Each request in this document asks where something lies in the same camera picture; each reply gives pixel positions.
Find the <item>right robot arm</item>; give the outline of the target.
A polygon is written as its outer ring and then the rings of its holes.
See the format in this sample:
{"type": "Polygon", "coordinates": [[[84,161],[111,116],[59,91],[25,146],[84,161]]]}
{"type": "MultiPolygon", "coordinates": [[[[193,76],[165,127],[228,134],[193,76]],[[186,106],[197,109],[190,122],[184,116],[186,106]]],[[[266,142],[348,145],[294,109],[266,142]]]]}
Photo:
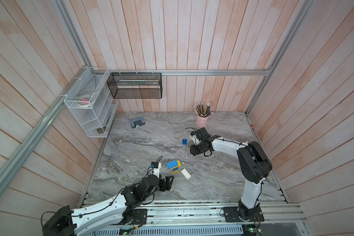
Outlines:
{"type": "Polygon", "coordinates": [[[256,142],[239,143],[225,139],[219,135],[210,135],[205,128],[196,129],[190,133],[193,145],[190,153],[193,156],[217,151],[236,157],[239,160],[241,172],[245,177],[245,186],[239,201],[238,214],[243,221],[260,210],[259,197],[262,186],[270,171],[272,163],[261,145],[256,142]]]}

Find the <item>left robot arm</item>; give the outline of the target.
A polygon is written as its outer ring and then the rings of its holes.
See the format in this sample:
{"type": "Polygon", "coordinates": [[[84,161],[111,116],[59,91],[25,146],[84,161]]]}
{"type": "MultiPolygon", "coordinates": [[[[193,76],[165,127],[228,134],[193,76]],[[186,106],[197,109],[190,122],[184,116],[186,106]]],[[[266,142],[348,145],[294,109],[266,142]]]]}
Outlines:
{"type": "Polygon", "coordinates": [[[127,186],[105,201],[71,209],[64,206],[42,225],[44,236],[85,236],[109,225],[127,224],[134,218],[134,209],[156,191],[169,191],[174,176],[164,179],[149,175],[139,183],[127,186]]]}

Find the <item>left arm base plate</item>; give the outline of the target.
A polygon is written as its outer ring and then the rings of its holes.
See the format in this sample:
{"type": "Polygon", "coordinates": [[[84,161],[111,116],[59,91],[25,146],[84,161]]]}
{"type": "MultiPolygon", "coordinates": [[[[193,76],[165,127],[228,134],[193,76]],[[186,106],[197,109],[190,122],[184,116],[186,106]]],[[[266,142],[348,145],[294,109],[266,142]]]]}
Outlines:
{"type": "Polygon", "coordinates": [[[145,225],[147,223],[147,209],[131,209],[123,213],[123,219],[118,225],[145,225]]]}

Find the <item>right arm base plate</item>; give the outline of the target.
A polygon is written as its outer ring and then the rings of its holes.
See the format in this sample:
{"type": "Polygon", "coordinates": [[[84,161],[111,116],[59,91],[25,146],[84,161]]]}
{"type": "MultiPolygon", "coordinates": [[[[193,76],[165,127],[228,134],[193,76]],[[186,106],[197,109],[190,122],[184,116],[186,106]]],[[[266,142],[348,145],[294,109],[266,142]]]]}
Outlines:
{"type": "Polygon", "coordinates": [[[264,222],[265,218],[260,205],[253,209],[246,207],[224,207],[223,214],[227,223],[233,222],[264,222]]]}

